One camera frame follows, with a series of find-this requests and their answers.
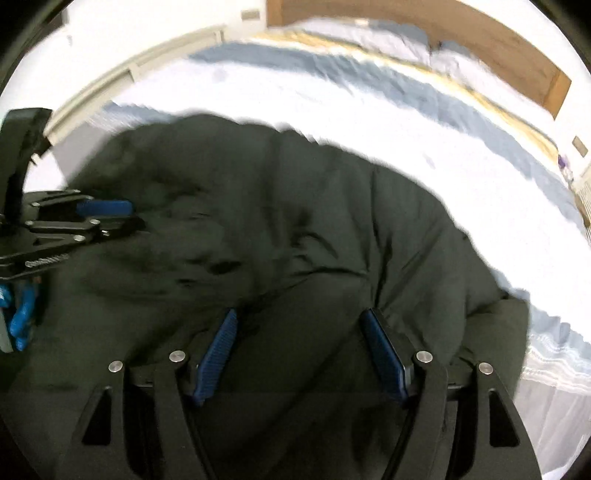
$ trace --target black comforter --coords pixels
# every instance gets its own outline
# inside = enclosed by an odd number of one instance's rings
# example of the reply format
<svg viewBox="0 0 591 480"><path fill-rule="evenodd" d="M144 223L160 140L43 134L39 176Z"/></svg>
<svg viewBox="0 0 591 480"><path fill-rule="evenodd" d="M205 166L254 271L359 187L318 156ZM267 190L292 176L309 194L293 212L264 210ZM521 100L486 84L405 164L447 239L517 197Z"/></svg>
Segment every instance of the black comforter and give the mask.
<svg viewBox="0 0 591 480"><path fill-rule="evenodd" d="M0 359L1 413L45 475L111 361L166 359L228 307L238 340L219 394L192 413L220 480L381 477L404 413L359 330L369 307L417 349L484 359L515 388L527 305L394 171L199 115L119 135L73 186L128 198L147 230L74 255L34 343Z"/></svg>

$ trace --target white wall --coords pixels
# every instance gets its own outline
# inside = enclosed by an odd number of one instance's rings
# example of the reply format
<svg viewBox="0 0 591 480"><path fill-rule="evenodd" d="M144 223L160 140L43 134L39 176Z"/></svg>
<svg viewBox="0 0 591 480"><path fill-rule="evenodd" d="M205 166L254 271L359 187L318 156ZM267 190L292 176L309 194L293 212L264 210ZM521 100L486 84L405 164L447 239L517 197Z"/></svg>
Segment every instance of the white wall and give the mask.
<svg viewBox="0 0 591 480"><path fill-rule="evenodd" d="M259 8L261 20L241 21ZM91 81L150 47L185 33L226 24L229 37L266 25L265 0L74 0L70 22L28 53L0 97L10 109L57 109Z"/></svg>
<svg viewBox="0 0 591 480"><path fill-rule="evenodd" d="M591 74L556 25L528 0L461 0L515 30L571 79L566 100L556 118L559 149L577 177L591 162L572 146L577 135L591 150Z"/></svg>

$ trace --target yellow stripe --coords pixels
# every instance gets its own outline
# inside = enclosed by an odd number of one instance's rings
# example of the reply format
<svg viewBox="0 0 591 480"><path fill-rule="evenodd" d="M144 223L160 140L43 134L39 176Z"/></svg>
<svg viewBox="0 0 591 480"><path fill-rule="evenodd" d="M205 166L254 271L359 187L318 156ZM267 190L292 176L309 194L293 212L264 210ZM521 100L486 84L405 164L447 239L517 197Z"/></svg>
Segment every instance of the yellow stripe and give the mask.
<svg viewBox="0 0 591 480"><path fill-rule="evenodd" d="M247 41L264 43L278 48L305 50L318 54L348 56L358 61L370 61L377 66L390 67L421 83L428 83L442 93L476 107L480 112L485 113L495 125L511 134L522 146L525 146L525 143L535 148L552 164L558 165L558 150L545 135L515 115L494 105L480 93L455 82L445 75L434 72L428 67L396 60L381 53L368 52L355 45L316 37L302 31L271 30L260 33ZM531 148L527 150L532 154L534 153Z"/></svg>

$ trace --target silver screw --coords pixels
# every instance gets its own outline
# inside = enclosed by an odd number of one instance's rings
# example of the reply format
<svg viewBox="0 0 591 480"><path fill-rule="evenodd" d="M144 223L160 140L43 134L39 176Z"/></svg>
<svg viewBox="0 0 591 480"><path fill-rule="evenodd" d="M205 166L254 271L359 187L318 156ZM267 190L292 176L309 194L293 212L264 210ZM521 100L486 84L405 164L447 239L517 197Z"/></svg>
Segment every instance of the silver screw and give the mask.
<svg viewBox="0 0 591 480"><path fill-rule="evenodd" d="M490 375L491 373L493 373L495 371L492 368L492 365L491 364L487 364L486 362L482 362L481 364L479 364L478 365L478 370L480 370L485 375Z"/></svg>
<svg viewBox="0 0 591 480"><path fill-rule="evenodd" d="M123 368L123 362L121 360L115 360L109 364L109 372L117 373Z"/></svg>
<svg viewBox="0 0 591 480"><path fill-rule="evenodd" d="M175 350L173 353L171 353L168 358L170 359L171 362L174 363L179 363L182 362L185 358L185 353L182 350Z"/></svg>
<svg viewBox="0 0 591 480"><path fill-rule="evenodd" d="M433 355L430 352L421 350L417 352L417 360L423 364L427 364L433 360Z"/></svg>

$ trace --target ribbed blue pad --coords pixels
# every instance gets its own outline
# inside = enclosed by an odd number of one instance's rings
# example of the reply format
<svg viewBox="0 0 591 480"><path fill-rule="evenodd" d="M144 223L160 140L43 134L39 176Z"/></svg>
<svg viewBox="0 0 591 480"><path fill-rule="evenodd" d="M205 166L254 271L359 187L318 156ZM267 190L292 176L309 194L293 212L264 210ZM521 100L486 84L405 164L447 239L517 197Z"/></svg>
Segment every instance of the ribbed blue pad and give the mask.
<svg viewBox="0 0 591 480"><path fill-rule="evenodd" d="M386 334L380 327L378 319L371 310L362 313L361 329L367 340L374 367L384 391L391 399L400 403L405 402L408 399L408 392L405 386L402 362L398 359Z"/></svg>
<svg viewBox="0 0 591 480"><path fill-rule="evenodd" d="M213 397L237 332L238 318L236 310L232 309L226 315L201 364L197 367L197 388L193 398L198 405L202 405L205 400Z"/></svg>
<svg viewBox="0 0 591 480"><path fill-rule="evenodd" d="M81 217L130 216L134 206L127 200L85 200L76 205L76 213Z"/></svg>

